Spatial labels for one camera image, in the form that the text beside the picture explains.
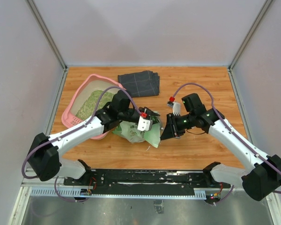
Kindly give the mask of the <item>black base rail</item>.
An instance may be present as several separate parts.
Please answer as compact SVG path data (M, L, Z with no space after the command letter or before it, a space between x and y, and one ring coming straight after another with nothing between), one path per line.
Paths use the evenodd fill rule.
M81 178L65 177L63 190L53 185L52 194L73 203L91 197L218 200L225 188L241 187L256 201L261 201L277 186L277 175L268 166L252 171L214 162L203 170L120 170L87 168Z

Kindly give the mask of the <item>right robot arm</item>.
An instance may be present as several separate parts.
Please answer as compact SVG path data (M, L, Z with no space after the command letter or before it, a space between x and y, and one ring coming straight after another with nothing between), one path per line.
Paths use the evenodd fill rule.
M173 112L167 114L166 125L161 140L179 138L186 130L200 128L204 133L219 140L242 163L243 169L213 162L203 170L203 183L212 188L223 182L245 190L248 196L261 201L281 186L281 158L270 156L251 144L234 130L220 112L207 110L198 94L182 98L187 111L180 114L180 103L170 97L168 106Z

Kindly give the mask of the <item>dark checked folded cloth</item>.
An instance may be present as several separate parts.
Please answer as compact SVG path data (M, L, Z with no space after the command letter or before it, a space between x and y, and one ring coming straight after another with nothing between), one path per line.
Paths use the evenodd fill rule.
M133 98L158 96L160 93L160 76L150 70L118 75L118 82Z

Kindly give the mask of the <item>green cat litter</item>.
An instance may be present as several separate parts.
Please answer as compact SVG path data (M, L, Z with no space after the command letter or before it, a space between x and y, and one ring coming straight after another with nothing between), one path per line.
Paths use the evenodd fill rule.
M87 118L89 118L93 114L95 106L102 92L102 90L93 91L87 98L87 100L82 104L75 116L81 120L86 120ZM113 93L106 92L102 96L97 109L103 108L107 102L112 101L113 96Z

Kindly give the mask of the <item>green litter bag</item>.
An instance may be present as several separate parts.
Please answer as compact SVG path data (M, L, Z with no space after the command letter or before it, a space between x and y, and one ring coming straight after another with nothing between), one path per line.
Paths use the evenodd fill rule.
M153 116L152 121L153 125L149 131L139 131L135 123L123 121L112 133L128 140L130 143L142 143L146 141L153 147L158 148L161 141L160 135L162 126L160 116Z

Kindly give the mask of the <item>pink litter box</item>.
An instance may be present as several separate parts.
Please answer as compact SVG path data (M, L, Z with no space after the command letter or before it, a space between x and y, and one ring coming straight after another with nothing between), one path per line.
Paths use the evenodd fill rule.
M91 74L75 92L70 104L62 113L63 125L71 128L87 120L92 115L102 92L111 86L123 87L110 78Z

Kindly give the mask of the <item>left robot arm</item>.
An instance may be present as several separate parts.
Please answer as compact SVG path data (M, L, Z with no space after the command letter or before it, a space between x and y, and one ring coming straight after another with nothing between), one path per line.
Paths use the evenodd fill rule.
M138 108L129 93L123 88L113 96L112 101L103 108L95 108L93 114L77 125L46 136L40 133L35 136L30 150L22 165L23 177L25 166L29 164L35 172L35 178L48 181L57 176L70 177L80 185L87 185L91 180L90 169L82 160L67 160L62 156L73 147L92 137L104 134L121 122L127 121L137 125L139 131L149 131L155 123L152 118L159 114L147 107Z

